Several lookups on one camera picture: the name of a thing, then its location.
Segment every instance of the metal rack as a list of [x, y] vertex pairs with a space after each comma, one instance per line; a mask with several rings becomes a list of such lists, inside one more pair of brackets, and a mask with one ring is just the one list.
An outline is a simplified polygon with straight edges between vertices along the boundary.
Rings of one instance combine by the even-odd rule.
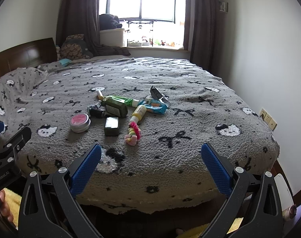
[[155, 22], [156, 20], [128, 20], [127, 21], [127, 24], [128, 24], [128, 29], [127, 29], [127, 46], [128, 46], [128, 44], [129, 44], [129, 34], [130, 34], [130, 32], [131, 32], [131, 30], [130, 30], [130, 25], [131, 24], [138, 24], [139, 26], [138, 26], [138, 28], [139, 29], [142, 29], [142, 27], [143, 27], [143, 24], [151, 24], [151, 29], [149, 30], [150, 31], [150, 33], [151, 33], [151, 39], [150, 39], [150, 43], [151, 43], [151, 45], [152, 46], [154, 46], [154, 40], [153, 40], [153, 38], [154, 38], [154, 35], [153, 35], [153, 31], [154, 31], [154, 22]]

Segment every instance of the gray blanket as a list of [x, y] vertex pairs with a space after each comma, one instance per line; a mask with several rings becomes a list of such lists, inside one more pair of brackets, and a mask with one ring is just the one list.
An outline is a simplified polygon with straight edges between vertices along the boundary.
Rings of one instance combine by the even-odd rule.
[[[70, 130], [71, 117], [97, 101], [97, 89], [103, 95], [143, 99], [152, 85], [172, 106], [165, 115], [146, 112], [135, 147], [124, 142], [134, 108], [120, 119], [118, 137], [105, 137], [105, 119], [92, 118], [84, 133]], [[6, 125], [0, 146], [22, 127], [32, 130], [19, 153], [26, 174], [68, 166], [97, 141], [102, 160], [77, 199], [114, 214], [195, 206], [215, 197], [218, 191], [200, 156], [204, 142], [252, 173], [271, 169], [279, 155], [271, 130], [258, 115], [220, 78], [186, 60], [116, 59], [19, 68], [0, 78], [0, 121]]]

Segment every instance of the wall outlet plate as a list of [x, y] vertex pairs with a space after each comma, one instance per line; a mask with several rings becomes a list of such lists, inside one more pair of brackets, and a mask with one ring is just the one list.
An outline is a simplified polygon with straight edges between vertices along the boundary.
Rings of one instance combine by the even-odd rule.
[[259, 116], [264, 120], [265, 116], [266, 116], [267, 112], [262, 108], [260, 111]]
[[268, 125], [269, 125], [270, 129], [273, 131], [275, 129], [275, 127], [277, 126], [277, 123], [272, 118]]
[[270, 121], [272, 120], [272, 117], [267, 113], [266, 116], [264, 117], [264, 121], [269, 124]]

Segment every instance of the wooden headboard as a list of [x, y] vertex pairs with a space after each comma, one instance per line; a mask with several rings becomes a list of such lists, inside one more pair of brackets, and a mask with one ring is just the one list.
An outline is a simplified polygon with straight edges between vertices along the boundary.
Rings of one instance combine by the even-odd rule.
[[57, 52], [52, 38], [21, 44], [0, 52], [0, 77], [19, 67], [36, 67], [54, 61]]

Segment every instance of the green tube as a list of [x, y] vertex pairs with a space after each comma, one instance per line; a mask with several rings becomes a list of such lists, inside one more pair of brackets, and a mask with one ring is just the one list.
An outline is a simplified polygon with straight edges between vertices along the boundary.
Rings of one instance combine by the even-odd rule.
[[125, 105], [129, 107], [138, 107], [138, 104], [140, 103], [139, 100], [127, 98], [127, 97], [120, 97], [120, 96], [107, 96], [104, 99], [112, 98], [114, 100], [117, 100], [119, 102], [125, 103]]

